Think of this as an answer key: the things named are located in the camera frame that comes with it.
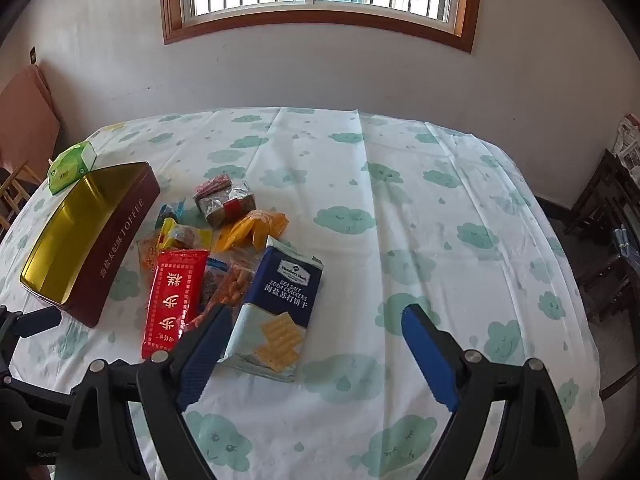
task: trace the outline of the floor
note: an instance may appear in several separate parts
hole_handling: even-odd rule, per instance
[[[551,225],[558,234],[575,276],[591,270],[597,263],[606,259],[607,248],[596,246],[588,240],[578,240],[575,236],[563,235],[563,225],[558,221],[552,220]],[[583,294],[585,308],[588,309],[593,299],[602,293],[602,290],[595,287],[590,290],[589,295]],[[600,352],[600,389],[603,389],[636,364],[628,314],[622,312],[609,316],[602,322],[592,322],[590,328]],[[593,454],[580,468],[580,480],[600,480],[615,460],[634,428],[637,398],[637,380],[633,379],[604,401],[606,427]]]

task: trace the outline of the white tablecloth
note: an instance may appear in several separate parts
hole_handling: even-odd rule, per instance
[[[94,133],[95,167],[148,160],[163,203],[219,173],[244,178],[258,207],[285,212],[283,240],[324,262],[294,383],[219,367],[186,420],[220,479],[414,479],[449,412],[428,389],[399,328],[420,303],[463,348],[495,362],[542,359],[559,392],[578,462],[604,428],[598,353],[571,268],[511,159],[496,146],[429,123],[357,111],[225,109],[116,124]],[[0,246],[0,301],[43,303],[20,270],[66,192],[46,184]],[[22,340],[23,380],[68,392],[88,364],[140,361],[148,291],[133,244],[100,323],[64,315]],[[499,424],[494,406],[469,478],[481,478]],[[134,423],[151,478],[164,478],[140,407]]]

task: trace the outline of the green tissue box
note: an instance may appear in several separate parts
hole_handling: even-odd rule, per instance
[[[94,147],[88,140],[78,142],[60,153],[47,172],[51,193],[59,193],[76,180],[80,180],[91,171],[94,162]]]

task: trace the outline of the wall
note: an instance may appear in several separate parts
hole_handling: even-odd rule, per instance
[[[359,108],[473,132],[535,193],[570,206],[640,114],[640,61],[600,0],[482,0],[473,54],[339,25],[270,25],[162,44],[159,0],[33,0],[0,48],[0,86],[38,59],[73,142],[168,112]]]

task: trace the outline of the screw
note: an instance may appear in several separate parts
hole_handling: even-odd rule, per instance
[[[151,360],[155,363],[164,363],[169,357],[169,352],[166,350],[156,350],[151,354]]]
[[[478,350],[467,350],[465,359],[470,363],[479,363],[482,360],[482,354]]]
[[[531,368],[532,370],[539,372],[544,367],[545,365],[542,364],[542,361],[540,359],[529,359],[529,368]]]
[[[89,370],[92,372],[99,372],[104,368],[104,361],[102,359],[96,359],[89,365]]]

